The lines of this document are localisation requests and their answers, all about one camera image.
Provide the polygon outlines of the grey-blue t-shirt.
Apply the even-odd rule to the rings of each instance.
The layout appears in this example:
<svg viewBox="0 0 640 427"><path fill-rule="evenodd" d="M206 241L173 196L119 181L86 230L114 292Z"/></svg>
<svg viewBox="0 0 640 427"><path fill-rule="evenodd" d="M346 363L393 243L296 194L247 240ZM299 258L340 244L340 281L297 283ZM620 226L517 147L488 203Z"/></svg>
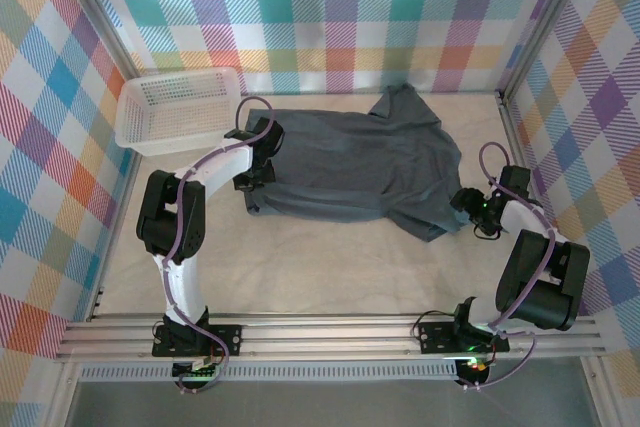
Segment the grey-blue t-shirt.
<svg viewBox="0 0 640 427"><path fill-rule="evenodd" d="M450 204L461 152L411 85L387 88L368 113L278 109L275 119L275 180L245 194L249 214L386 218L425 242L465 225Z"/></svg>

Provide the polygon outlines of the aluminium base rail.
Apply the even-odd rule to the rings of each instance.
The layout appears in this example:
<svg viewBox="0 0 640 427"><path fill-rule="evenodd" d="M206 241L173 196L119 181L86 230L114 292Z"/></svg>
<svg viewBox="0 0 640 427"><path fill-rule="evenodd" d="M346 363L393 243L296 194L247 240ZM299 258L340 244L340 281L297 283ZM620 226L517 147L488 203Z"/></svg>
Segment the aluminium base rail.
<svg viewBox="0 0 640 427"><path fill-rule="evenodd" d="M105 314L70 323L56 359L66 362L150 360L157 314ZM215 325L242 327L240 354L234 361L416 360L408 315L222 315ZM497 358L520 359L532 344L534 358L598 356L606 353L595 321L580 317L567 332L522 329L509 339L510 350Z"/></svg>

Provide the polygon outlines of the white perforated plastic basket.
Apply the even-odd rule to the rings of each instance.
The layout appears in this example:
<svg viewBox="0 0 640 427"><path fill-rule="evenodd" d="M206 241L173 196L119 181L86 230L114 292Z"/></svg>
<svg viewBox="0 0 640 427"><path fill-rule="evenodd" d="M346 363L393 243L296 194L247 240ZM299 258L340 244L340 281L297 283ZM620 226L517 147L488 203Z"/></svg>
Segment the white perforated plastic basket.
<svg viewBox="0 0 640 427"><path fill-rule="evenodd" d="M131 79L118 99L115 142L145 157L214 147L234 127L240 100L230 67Z"/></svg>

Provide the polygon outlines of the aluminium frame post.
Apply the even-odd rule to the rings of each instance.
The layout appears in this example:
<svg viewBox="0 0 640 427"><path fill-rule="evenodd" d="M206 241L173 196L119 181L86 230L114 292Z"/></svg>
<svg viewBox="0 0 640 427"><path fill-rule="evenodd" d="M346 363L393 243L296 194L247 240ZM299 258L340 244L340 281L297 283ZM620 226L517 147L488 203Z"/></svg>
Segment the aluminium frame post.
<svg viewBox="0 0 640 427"><path fill-rule="evenodd" d="M78 0L97 35L126 80L140 76L133 59L116 32L101 0Z"/></svg>
<svg viewBox="0 0 640 427"><path fill-rule="evenodd" d="M508 98L517 90L567 1L524 0L501 57L498 79L491 83L497 97Z"/></svg>

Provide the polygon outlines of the small controller circuit board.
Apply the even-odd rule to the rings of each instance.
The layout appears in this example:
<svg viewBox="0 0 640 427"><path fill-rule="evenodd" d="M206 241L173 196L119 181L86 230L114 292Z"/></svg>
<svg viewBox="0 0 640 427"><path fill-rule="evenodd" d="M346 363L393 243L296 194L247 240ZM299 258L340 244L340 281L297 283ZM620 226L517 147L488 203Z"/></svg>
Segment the small controller circuit board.
<svg viewBox="0 0 640 427"><path fill-rule="evenodd" d="M218 363L210 357L175 362L171 368L171 375L183 381L208 381L217 375Z"/></svg>
<svg viewBox="0 0 640 427"><path fill-rule="evenodd" d="M492 360L469 358L456 361L456 372L461 378L475 379L486 378L489 375L489 369L493 364Z"/></svg>

